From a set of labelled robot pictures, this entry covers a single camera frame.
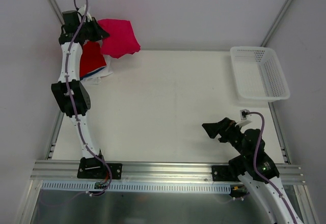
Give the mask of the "crimson pink t-shirt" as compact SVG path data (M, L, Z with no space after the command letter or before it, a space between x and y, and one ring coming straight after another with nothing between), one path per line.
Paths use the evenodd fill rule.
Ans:
M119 59L126 54L134 54L141 50L129 20L102 19L98 23L110 35L102 40L101 53L103 55Z

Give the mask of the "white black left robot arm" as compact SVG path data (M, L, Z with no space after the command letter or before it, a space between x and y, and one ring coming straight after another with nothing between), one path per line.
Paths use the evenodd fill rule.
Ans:
M63 12L59 43L62 50L62 68L58 81L51 85L51 91L61 110L76 129L81 146L77 176L80 179L112 179L112 171L89 128L88 111L90 96L83 86L79 70L86 41L99 41L110 35L100 27L94 17L80 14L77 10Z

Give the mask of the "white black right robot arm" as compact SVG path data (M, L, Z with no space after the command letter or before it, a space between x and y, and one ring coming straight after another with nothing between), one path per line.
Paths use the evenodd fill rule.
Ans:
M239 153L227 166L211 167L214 182L241 182L271 223L302 223L284 190L276 164L265 152L262 128L242 131L242 126L229 118L204 123L202 127L210 139L229 143Z

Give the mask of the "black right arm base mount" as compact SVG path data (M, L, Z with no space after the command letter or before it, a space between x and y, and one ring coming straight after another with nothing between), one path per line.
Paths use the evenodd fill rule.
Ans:
M228 165L212 165L211 175L214 182L238 182L239 179Z

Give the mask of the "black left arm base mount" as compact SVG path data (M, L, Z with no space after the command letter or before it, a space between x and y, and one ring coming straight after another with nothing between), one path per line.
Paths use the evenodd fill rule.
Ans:
M120 180L122 174L122 164L107 164L112 173L113 180ZM96 158L82 158L79 163L77 178L79 179L110 179L110 173L107 167Z

